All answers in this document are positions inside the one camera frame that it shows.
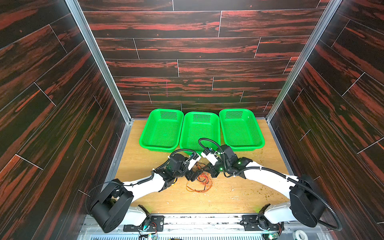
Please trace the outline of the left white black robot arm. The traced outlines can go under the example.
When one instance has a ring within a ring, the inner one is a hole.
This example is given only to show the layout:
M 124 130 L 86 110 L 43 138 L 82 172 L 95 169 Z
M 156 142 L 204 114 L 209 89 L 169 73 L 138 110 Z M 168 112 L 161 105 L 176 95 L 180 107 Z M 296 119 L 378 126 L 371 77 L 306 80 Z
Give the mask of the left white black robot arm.
M 172 152 L 166 162 L 153 169 L 147 178 L 132 182 L 114 179 L 88 206 L 89 214 L 104 233 L 110 233 L 120 225 L 147 231 L 151 214 L 143 206 L 132 207 L 131 204 L 146 195 L 166 190 L 179 178 L 195 180 L 201 172 L 194 172 L 192 168 L 200 159 L 196 151 L 179 149 Z

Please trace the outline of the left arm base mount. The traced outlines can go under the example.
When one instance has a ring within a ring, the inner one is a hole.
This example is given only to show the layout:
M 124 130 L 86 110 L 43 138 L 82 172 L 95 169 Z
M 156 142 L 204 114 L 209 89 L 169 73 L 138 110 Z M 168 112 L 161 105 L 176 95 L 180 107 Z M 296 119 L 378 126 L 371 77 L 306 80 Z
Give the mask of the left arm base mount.
M 162 232 L 164 229 L 165 216 L 151 215 L 139 224 L 124 224 L 123 232 Z

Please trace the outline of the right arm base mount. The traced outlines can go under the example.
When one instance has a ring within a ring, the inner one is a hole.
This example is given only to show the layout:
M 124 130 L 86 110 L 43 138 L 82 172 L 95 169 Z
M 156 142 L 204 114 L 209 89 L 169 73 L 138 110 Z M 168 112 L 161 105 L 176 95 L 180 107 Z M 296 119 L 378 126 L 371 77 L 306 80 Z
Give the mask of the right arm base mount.
M 275 231 L 281 232 L 284 230 L 284 224 L 272 224 L 265 217 L 258 215 L 242 215 L 240 225 L 245 231 Z

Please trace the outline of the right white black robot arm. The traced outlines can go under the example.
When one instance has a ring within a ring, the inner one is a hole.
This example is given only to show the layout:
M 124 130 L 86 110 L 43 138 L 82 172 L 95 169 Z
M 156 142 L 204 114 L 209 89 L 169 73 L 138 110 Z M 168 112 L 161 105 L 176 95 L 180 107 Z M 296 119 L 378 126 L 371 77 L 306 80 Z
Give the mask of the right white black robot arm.
M 289 199 L 283 204 L 262 207 L 257 215 L 257 225 L 261 230 L 268 231 L 271 226 L 291 221 L 311 228 L 320 224 L 331 230 L 342 230 L 339 216 L 308 176 L 286 175 L 249 158 L 238 158 L 231 147 L 219 146 L 208 138 L 200 138 L 198 143 L 203 148 L 202 156 L 210 162 L 208 168 L 212 177 L 220 173 L 226 178 L 241 177 L 263 184 Z

